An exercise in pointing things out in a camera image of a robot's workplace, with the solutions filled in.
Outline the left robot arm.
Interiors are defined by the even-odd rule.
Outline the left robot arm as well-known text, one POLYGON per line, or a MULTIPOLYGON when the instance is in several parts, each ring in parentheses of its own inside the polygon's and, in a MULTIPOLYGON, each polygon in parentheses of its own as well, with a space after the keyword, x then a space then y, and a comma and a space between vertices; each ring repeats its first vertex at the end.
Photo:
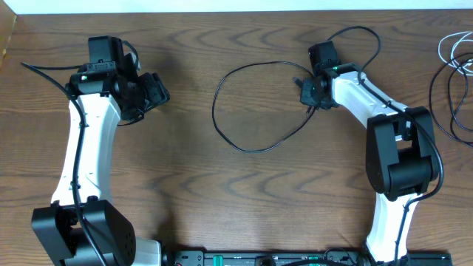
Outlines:
POLYGON ((111 163, 116 129, 144 119, 169 101, 155 73, 141 72, 136 50, 109 35, 88 40, 89 61, 72 67, 61 91, 70 128, 60 180, 31 225, 54 265, 161 265, 158 241, 135 235, 112 203, 111 163))

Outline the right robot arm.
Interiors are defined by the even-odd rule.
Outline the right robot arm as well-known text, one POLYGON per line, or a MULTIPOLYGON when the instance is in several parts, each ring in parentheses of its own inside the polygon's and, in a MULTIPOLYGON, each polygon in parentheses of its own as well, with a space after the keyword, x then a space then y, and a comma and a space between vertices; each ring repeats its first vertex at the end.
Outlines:
POLYGON ((311 46, 308 54, 313 77, 299 82, 301 103, 323 110, 343 106, 366 129, 365 169, 376 193, 367 257, 373 265, 410 265, 412 215, 440 174, 432 117, 424 107, 389 98, 358 65, 343 64, 332 41, 311 46))

